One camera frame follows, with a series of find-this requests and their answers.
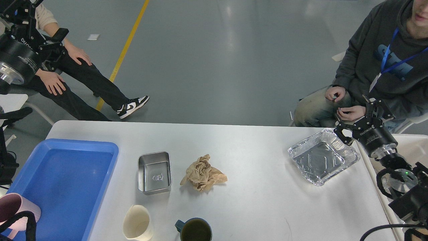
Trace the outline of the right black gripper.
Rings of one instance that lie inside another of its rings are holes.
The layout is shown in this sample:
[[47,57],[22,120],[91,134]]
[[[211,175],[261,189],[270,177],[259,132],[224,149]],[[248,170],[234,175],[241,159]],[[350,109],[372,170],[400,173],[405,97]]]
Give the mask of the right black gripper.
[[[395,119],[394,114],[381,99],[368,98],[366,95],[363,95],[363,98],[366,101],[365,116],[349,125],[335,114],[338,124],[333,130],[334,133],[348,146],[357,140],[371,158],[383,158],[396,153],[398,142],[384,127],[384,123]],[[350,130],[351,137],[345,136],[343,130]]]

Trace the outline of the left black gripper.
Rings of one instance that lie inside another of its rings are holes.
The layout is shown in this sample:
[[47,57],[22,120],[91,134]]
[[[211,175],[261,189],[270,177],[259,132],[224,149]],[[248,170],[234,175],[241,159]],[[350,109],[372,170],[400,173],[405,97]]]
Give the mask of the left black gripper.
[[[42,0],[1,0],[1,23],[5,32],[18,35],[34,35],[36,30],[35,11]],[[40,69],[54,72],[66,54],[63,40],[69,33],[67,28],[60,28],[53,37],[44,36],[44,43],[37,47],[37,53],[29,46],[1,35],[0,63],[1,85],[25,84]]]

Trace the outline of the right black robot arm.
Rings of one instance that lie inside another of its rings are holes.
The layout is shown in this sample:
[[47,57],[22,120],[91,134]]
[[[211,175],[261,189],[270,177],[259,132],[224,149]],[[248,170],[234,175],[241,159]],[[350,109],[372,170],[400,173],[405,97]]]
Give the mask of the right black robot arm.
[[389,207],[403,221],[413,224],[389,224],[370,229],[361,237],[364,241],[371,233],[385,228],[405,228],[404,240],[415,238],[426,241],[428,218],[427,167],[417,162],[412,167],[397,152],[398,142],[384,122],[394,119],[393,114],[382,100],[366,99],[365,115],[354,124],[343,122],[335,114],[338,124],[334,133],[346,145],[358,141],[370,158],[378,161],[384,169],[376,175],[379,191],[391,199]]

